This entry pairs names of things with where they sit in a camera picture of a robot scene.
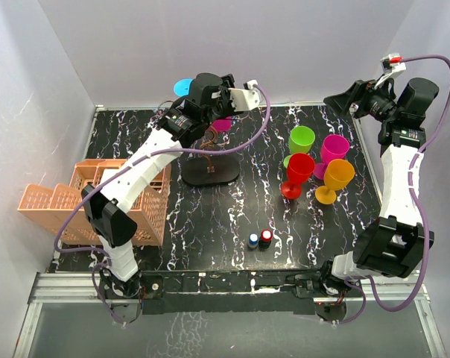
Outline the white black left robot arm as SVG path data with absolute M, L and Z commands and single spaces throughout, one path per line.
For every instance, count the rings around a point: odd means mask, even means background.
M 112 176 L 82 190 L 85 215 L 98 235 L 115 277 L 114 287 L 126 298 L 139 292 L 138 265 L 132 238 L 138 225 L 128 213 L 150 182 L 183 149 L 201 139 L 217 120 L 252 110 L 260 102 L 255 80 L 235 88 L 232 75 L 200 73 L 186 95 L 172 102 L 146 142 Z

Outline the green plastic wine glass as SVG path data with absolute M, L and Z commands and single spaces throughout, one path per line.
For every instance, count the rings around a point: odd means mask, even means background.
M 314 144 L 315 138 L 314 131 L 307 126 L 299 125 L 293 128 L 288 140 L 290 154 L 283 160 L 283 166 L 285 168 L 288 167 L 289 160 L 293 154 L 307 154 Z

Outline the red plastic wine glass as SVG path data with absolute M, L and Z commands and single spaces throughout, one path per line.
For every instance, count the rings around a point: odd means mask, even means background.
M 311 177 L 315 162 L 304 153 L 292 154 L 287 167 L 287 180 L 281 186 L 283 196 L 289 200 L 298 199 L 302 194 L 302 185 Z

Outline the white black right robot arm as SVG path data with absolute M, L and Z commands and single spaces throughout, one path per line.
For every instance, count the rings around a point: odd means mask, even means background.
M 439 87 L 425 78 L 410 79 L 401 95 L 395 95 L 392 80 L 357 80 L 347 91 L 324 98 L 339 117 L 372 116 L 381 123 L 384 169 L 378 218 L 358 236 L 353 251 L 323 265 L 318 284 L 324 294 L 337 295 L 348 277 L 406 278 L 420 264 L 425 245 L 433 244 L 434 234 L 424 233 L 413 198 L 419 194 L 419 148 L 426 142 L 421 124 L 438 93 Z

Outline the blue plastic wine glass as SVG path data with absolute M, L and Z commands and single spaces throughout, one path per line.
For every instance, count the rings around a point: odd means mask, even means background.
M 178 97 L 186 96 L 189 94 L 192 79 L 184 78 L 175 83 L 173 91 Z

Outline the magenta plastic wine glass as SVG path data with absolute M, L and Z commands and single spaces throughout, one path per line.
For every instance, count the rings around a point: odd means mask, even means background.
M 232 127 L 232 118 L 226 117 L 224 119 L 217 119 L 211 124 L 211 127 L 214 128 L 218 133 L 227 132 Z

